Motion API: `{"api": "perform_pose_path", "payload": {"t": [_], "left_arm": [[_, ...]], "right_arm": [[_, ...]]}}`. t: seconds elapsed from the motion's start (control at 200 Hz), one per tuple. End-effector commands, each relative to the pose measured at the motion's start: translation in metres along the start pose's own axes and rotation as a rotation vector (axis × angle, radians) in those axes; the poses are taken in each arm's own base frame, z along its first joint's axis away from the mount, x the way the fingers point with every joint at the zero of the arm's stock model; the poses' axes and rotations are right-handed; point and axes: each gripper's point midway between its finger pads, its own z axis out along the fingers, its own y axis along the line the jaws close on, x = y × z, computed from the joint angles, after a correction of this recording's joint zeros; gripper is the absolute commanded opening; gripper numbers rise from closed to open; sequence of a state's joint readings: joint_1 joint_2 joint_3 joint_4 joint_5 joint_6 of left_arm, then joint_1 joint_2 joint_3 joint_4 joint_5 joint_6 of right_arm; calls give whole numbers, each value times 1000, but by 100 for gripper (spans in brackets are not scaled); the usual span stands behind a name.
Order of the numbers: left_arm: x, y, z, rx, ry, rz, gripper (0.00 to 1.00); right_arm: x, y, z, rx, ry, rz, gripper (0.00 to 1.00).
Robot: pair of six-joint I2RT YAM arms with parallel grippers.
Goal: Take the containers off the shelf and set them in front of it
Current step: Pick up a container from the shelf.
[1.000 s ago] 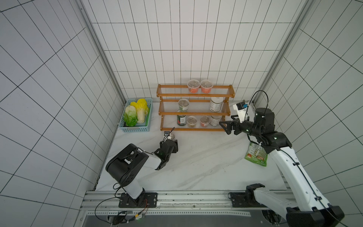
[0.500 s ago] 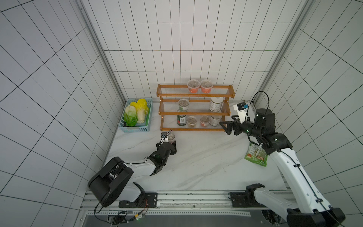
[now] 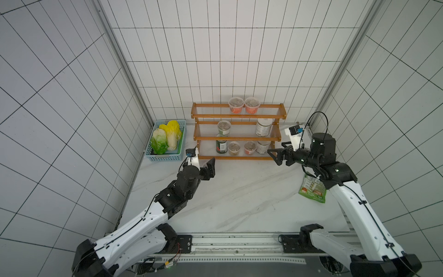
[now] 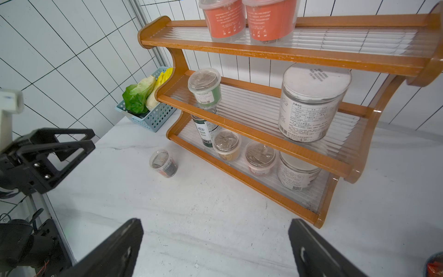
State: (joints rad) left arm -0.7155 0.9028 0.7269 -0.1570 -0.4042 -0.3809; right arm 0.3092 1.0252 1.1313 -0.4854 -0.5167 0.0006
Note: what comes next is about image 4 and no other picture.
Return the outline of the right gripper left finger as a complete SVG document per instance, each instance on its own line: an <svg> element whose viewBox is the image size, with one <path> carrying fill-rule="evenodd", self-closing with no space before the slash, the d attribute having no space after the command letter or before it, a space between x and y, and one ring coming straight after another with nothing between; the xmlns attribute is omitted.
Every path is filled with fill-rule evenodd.
<svg viewBox="0 0 443 277"><path fill-rule="evenodd" d="M131 277L144 231L140 219L125 222L63 277Z"/></svg>

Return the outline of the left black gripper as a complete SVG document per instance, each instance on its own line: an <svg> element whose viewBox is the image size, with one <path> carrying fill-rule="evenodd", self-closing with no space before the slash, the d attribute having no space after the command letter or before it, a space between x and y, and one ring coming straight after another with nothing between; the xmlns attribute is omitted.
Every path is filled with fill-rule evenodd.
<svg viewBox="0 0 443 277"><path fill-rule="evenodd" d="M57 135L83 135L80 142L59 143ZM92 129L41 128L30 138L18 138L1 152L1 188L18 189L26 196L44 194L55 188L94 149ZM62 162L75 152L80 153L63 169L57 169L48 159L55 154Z"/></svg>

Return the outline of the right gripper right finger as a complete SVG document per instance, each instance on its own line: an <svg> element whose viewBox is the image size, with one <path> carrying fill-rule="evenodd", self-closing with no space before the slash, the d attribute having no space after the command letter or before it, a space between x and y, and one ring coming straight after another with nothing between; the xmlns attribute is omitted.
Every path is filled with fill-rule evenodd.
<svg viewBox="0 0 443 277"><path fill-rule="evenodd" d="M293 219L288 236L300 277L364 277L366 275L304 220Z"/></svg>

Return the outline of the seed jar dark label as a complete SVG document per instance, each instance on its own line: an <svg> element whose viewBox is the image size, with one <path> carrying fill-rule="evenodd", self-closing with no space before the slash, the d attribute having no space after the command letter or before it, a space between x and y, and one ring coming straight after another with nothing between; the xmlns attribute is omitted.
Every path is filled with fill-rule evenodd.
<svg viewBox="0 0 443 277"><path fill-rule="evenodd" d="M178 166L172 158L171 154L164 149L156 151L150 158L151 168L166 178L175 175Z"/></svg>

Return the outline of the seed jar red label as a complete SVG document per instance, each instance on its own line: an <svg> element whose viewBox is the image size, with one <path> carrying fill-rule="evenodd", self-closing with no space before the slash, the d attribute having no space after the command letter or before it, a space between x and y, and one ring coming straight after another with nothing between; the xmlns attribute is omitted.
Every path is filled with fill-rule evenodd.
<svg viewBox="0 0 443 277"><path fill-rule="evenodd" d="M298 0L243 1L253 45L282 45L293 38Z"/></svg>
<svg viewBox="0 0 443 277"><path fill-rule="evenodd" d="M241 0L200 0L214 42L234 42L245 34L246 9Z"/></svg>

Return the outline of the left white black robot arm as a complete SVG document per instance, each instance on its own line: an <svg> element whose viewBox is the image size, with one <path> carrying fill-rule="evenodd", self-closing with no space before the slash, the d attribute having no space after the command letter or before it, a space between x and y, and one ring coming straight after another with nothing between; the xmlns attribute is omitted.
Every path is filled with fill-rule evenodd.
<svg viewBox="0 0 443 277"><path fill-rule="evenodd" d="M1 198L55 189L95 149L93 137L92 129L41 128L7 143L1 150ZM1 224L1 272L31 267L38 277L58 277L73 267L55 220L37 225L43 211Z"/></svg>

